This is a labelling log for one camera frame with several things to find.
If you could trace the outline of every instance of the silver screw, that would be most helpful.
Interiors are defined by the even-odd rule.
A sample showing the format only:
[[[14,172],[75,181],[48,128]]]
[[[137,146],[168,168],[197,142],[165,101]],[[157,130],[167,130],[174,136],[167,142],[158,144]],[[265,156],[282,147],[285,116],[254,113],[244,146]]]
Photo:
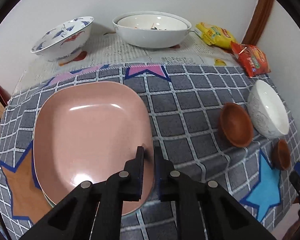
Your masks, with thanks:
[[[179,171],[171,171],[171,172],[170,172],[170,175],[171,175],[172,177],[179,177],[179,176],[180,176],[180,172],[179,172]]]
[[[218,182],[216,182],[215,180],[210,180],[208,182],[208,186],[209,187],[218,187]]]
[[[80,186],[81,186],[82,188],[88,188],[88,187],[90,187],[90,185],[91,185],[91,182],[88,181],[88,180],[83,181],[83,182],[81,182],[81,184],[80,184]]]
[[[119,172],[119,176],[120,176],[121,178],[128,177],[128,176],[129,176],[129,172],[127,172],[127,171],[120,171],[120,172]]]

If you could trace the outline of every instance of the yellow snack bag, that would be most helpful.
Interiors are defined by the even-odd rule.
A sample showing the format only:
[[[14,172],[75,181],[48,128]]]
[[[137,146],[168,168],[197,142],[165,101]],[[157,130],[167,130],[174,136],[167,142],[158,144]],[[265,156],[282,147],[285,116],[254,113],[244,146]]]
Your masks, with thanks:
[[[229,31],[215,25],[198,23],[194,31],[206,44],[223,49],[231,49],[231,41],[237,42]]]

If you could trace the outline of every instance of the bowl base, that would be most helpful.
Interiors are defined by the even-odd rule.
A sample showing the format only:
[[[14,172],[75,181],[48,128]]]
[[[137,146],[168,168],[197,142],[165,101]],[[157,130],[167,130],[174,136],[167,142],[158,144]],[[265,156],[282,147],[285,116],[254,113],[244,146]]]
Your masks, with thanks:
[[[61,60],[58,60],[58,63],[59,64],[65,64],[65,63],[68,63],[72,60],[74,60],[76,57],[78,57],[80,55],[80,53],[82,52],[82,49],[79,49],[78,51],[76,51],[74,54],[71,54],[69,55],[68,57],[66,58],[63,58]]]

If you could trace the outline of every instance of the pink plate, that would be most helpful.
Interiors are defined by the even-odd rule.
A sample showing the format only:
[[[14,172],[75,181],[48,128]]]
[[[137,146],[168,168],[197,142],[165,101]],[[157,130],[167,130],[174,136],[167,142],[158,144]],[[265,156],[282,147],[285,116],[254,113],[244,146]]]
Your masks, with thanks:
[[[153,144],[147,109],[129,87],[97,82],[62,89],[42,106],[35,125],[34,167],[42,191],[58,203],[82,181],[107,180],[133,159],[137,146],[148,153],[142,197],[123,203],[122,214],[139,208],[153,181]]]

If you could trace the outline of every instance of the orange star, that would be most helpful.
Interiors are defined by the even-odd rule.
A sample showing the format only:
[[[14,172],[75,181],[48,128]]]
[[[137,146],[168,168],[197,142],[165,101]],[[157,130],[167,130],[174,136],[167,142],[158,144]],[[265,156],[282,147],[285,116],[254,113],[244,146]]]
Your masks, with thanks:
[[[43,192],[35,187],[31,170],[32,148],[17,168],[16,172],[1,166],[7,178],[13,202],[12,215],[29,217],[32,223],[38,222],[51,209]]]

